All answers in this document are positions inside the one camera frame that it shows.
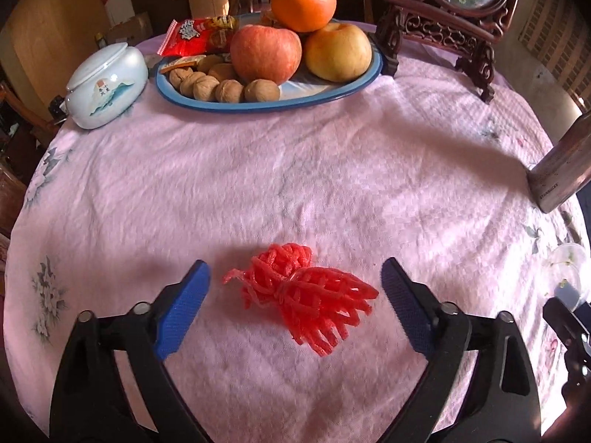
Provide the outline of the red foam fruit net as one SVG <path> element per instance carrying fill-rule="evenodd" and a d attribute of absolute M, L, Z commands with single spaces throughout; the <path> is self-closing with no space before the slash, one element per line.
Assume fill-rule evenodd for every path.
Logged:
<path fill-rule="evenodd" d="M 273 307 L 298 345 L 324 357 L 332 354 L 349 329 L 369 315 L 379 291 L 353 274 L 312 263 L 308 246 L 272 244 L 250 258 L 249 267 L 233 268 L 221 282 L 242 284 L 245 308 Z"/>

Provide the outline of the clear plastic cup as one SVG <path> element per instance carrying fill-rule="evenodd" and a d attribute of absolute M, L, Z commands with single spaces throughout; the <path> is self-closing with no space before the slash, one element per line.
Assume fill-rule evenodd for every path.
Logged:
<path fill-rule="evenodd" d="M 575 243 L 559 245 L 549 256 L 546 276 L 548 295 L 576 310 L 590 294 L 588 250 Z"/>

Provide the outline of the stainless steel bottle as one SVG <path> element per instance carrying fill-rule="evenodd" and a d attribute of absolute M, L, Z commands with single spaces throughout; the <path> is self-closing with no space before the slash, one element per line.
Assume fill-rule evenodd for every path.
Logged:
<path fill-rule="evenodd" d="M 590 181 L 590 112 L 583 113 L 558 143 L 527 173 L 532 197 L 550 213 Z"/>

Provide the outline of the pink floral tablecloth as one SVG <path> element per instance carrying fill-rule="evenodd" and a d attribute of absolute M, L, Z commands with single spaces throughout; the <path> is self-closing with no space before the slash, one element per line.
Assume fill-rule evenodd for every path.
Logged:
<path fill-rule="evenodd" d="M 551 146 L 521 95 L 501 86 L 484 103 L 415 53 L 395 77 L 314 107 L 199 112 L 148 84 L 102 128 L 67 121 L 11 234 L 3 327 L 18 398 L 46 428 L 77 315 L 122 314 L 200 259 L 211 290 L 166 367 L 211 438 L 377 440 L 425 365 L 388 300 L 321 357 L 223 280 L 291 242 L 373 286 L 394 257 L 467 313 L 511 312 L 549 426 L 567 372 L 542 307 L 556 248 L 587 238 L 576 200 L 545 214 L 530 197 L 526 172 Z"/>

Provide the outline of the light blue ceramic jar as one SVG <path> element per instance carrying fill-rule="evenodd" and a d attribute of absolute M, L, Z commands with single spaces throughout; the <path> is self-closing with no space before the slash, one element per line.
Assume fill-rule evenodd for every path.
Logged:
<path fill-rule="evenodd" d="M 69 116 L 82 129 L 106 125 L 124 113 L 148 82 L 143 54 L 125 42 L 93 53 L 72 74 L 66 85 Z"/>

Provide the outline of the walnut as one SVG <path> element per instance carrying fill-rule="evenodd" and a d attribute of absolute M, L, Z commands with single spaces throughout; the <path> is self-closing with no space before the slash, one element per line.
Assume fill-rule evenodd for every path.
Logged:
<path fill-rule="evenodd" d="M 179 90 L 182 82 L 192 73 L 193 70 L 190 67 L 174 68 L 168 73 L 168 81 L 176 90 Z"/>
<path fill-rule="evenodd" d="M 197 81 L 204 76 L 205 73 L 200 71 L 188 74 L 179 85 L 179 93 L 187 98 L 192 98 L 194 84 L 197 83 Z"/>
<path fill-rule="evenodd" d="M 215 91 L 219 81 L 211 76 L 205 75 L 197 79 L 193 84 L 192 96 L 195 100 L 203 102 L 215 101 Z"/>
<path fill-rule="evenodd" d="M 240 103 L 243 101 L 245 86 L 235 79 L 225 79 L 215 88 L 215 99 L 219 103 Z"/>
<path fill-rule="evenodd" d="M 280 100 L 280 86 L 273 80 L 256 79 L 245 86 L 246 102 L 274 102 Z"/>

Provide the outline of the carved wooden embroidery screen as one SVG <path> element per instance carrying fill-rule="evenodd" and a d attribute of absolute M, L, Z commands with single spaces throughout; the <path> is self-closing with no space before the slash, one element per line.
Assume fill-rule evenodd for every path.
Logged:
<path fill-rule="evenodd" d="M 493 100 L 494 45 L 510 28 L 519 0 L 383 1 L 388 11 L 373 40 L 384 58 L 384 75 L 397 73 L 403 42 L 414 41 L 455 54 L 455 69 L 470 78 L 484 103 Z"/>

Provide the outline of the blue rimmed fruit plate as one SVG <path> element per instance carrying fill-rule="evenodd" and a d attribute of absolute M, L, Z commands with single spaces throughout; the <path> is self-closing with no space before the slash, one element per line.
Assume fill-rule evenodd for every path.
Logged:
<path fill-rule="evenodd" d="M 169 102 L 193 110 L 216 113 L 262 113 L 310 107 L 353 95 L 370 85 L 381 74 L 383 57 L 372 43 L 372 61 L 368 70 L 348 83 L 331 83 L 318 78 L 307 68 L 301 66 L 294 76 L 282 85 L 258 80 L 243 86 L 240 102 L 201 101 L 192 96 L 184 96 L 169 82 L 160 69 L 170 61 L 166 57 L 158 66 L 155 85 L 159 93 Z"/>

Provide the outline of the yellow pear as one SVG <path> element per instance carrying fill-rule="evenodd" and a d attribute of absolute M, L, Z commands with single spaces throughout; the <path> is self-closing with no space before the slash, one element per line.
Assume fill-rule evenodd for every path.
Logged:
<path fill-rule="evenodd" d="M 373 48 L 362 29 L 351 23 L 331 22 L 304 43 L 304 63 L 315 76 L 348 83 L 362 76 L 373 60 Z"/>

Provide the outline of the red snack packet on plate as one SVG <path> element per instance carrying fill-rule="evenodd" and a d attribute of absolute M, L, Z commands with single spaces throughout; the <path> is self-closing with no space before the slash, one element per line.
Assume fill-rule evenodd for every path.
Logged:
<path fill-rule="evenodd" d="M 173 20 L 157 54 L 185 57 L 228 53 L 238 27 L 238 20 L 232 16 Z"/>

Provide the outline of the red apple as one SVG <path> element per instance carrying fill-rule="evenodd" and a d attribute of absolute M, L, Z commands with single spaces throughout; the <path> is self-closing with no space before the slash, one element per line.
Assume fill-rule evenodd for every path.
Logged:
<path fill-rule="evenodd" d="M 242 80 L 271 80 L 282 85 L 301 64 L 300 37 L 290 29 L 245 25 L 233 35 L 230 59 Z"/>

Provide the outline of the orange fruit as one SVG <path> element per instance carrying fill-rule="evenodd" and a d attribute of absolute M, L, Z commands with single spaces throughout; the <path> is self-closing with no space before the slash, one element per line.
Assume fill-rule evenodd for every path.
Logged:
<path fill-rule="evenodd" d="M 283 27 L 311 33 L 331 22 L 337 0 L 270 0 L 271 12 Z"/>

